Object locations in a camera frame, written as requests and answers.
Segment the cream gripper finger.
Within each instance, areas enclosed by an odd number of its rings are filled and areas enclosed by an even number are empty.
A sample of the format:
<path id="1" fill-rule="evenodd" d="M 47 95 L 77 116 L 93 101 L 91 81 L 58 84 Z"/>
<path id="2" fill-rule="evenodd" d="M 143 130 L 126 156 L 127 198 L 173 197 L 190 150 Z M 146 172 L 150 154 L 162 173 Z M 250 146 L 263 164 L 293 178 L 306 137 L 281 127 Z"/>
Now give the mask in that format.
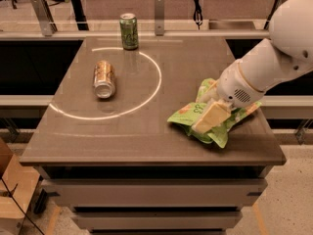
<path id="1" fill-rule="evenodd" d="M 232 104 L 230 102 L 210 99 L 202 104 L 201 115 L 192 124 L 192 129 L 196 133 L 204 134 L 231 116 Z"/>
<path id="2" fill-rule="evenodd" d="M 217 82 L 212 82 L 206 86 L 201 86 L 201 95 L 199 97 L 200 103 L 207 103 L 210 100 L 217 101 L 219 99 L 218 93 L 216 91 Z"/>

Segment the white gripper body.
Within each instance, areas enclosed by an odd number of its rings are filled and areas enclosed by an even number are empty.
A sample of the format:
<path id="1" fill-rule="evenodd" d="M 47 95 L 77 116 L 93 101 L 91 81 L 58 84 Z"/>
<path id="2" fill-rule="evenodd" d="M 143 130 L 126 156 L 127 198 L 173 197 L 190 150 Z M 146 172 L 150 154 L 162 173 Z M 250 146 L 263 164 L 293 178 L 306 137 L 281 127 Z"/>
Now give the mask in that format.
<path id="1" fill-rule="evenodd" d="M 241 60 L 236 60 L 225 69 L 217 82 L 217 94 L 234 108 L 244 108 L 264 96 L 263 91 L 257 90 L 245 77 Z"/>

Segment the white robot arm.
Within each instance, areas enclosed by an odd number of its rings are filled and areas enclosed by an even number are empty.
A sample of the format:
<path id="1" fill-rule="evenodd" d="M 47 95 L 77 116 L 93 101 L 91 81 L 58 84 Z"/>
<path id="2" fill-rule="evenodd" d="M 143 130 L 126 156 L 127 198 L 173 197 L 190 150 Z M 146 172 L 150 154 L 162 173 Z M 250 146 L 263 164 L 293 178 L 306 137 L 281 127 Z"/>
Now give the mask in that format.
<path id="1" fill-rule="evenodd" d="M 273 14 L 269 36 L 225 69 L 199 101 L 205 103 L 192 129 L 200 134 L 231 111 L 261 99 L 276 85 L 313 68 L 313 0 L 288 0 Z"/>

